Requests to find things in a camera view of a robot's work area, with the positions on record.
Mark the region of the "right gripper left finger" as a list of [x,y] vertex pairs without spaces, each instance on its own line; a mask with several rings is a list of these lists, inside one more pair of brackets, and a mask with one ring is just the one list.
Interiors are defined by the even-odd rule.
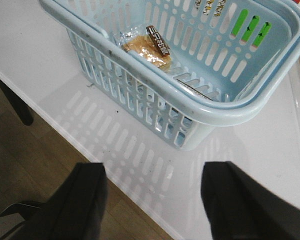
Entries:
[[97,240],[108,196],[102,163],[77,163],[13,240]]

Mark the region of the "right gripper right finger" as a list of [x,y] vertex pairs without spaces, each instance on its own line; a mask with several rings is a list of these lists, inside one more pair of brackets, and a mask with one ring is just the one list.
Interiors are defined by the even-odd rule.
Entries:
[[204,164],[200,193],[214,240],[300,240],[300,209],[230,161]]

